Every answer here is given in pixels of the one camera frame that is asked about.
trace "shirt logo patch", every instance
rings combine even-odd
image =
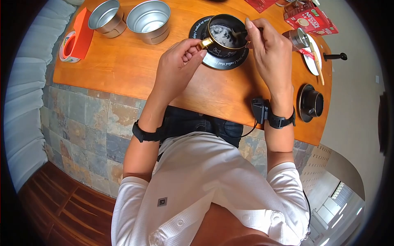
[[[158,207],[162,207],[162,206],[165,206],[165,205],[167,205],[167,197],[165,197],[165,198],[160,198],[160,199],[157,201],[157,206],[158,206]]]

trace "jeans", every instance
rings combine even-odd
[[[167,106],[164,114],[165,136],[160,143],[169,137],[178,137],[194,131],[213,133],[229,144],[239,147],[243,125],[222,120],[209,115]]]

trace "black knob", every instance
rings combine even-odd
[[[339,55],[326,55],[323,53],[324,60],[327,61],[328,59],[330,60],[335,60],[335,59],[342,59],[346,61],[348,59],[348,56],[345,53],[341,53]]]

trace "gold cup handle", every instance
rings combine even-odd
[[[214,41],[213,41],[210,37],[207,37],[206,39],[201,40],[201,41],[198,43],[197,47],[198,47],[200,50],[203,50],[203,49],[206,49],[206,48],[208,47],[208,45],[213,44],[213,43],[214,43]]]

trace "man's right hand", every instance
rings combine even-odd
[[[253,49],[257,70],[272,98],[292,99],[292,44],[279,34],[266,19],[245,20],[248,48]]]

